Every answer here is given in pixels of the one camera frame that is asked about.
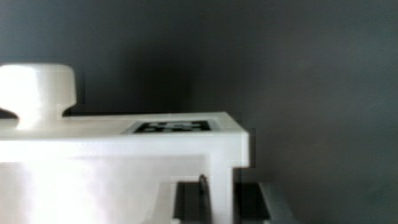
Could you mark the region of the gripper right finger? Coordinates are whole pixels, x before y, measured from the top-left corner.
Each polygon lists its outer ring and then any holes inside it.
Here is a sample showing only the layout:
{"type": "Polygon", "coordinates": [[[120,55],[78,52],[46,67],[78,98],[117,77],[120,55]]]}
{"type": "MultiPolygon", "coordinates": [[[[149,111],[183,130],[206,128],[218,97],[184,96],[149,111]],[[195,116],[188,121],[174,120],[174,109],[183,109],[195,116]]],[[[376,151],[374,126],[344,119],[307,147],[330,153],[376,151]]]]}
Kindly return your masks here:
{"type": "Polygon", "coordinates": [[[234,185],[236,224],[296,224],[280,191],[270,183],[234,185]]]}

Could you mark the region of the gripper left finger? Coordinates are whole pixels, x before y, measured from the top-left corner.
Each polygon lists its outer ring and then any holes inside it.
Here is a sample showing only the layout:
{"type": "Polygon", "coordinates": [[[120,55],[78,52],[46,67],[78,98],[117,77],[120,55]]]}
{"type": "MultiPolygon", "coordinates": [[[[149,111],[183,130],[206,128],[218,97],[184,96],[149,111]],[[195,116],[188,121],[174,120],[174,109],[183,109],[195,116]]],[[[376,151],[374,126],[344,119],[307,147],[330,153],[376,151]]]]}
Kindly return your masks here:
{"type": "Polygon", "coordinates": [[[175,185],[174,214],[179,224],[211,224],[211,200],[206,176],[175,185]]]}

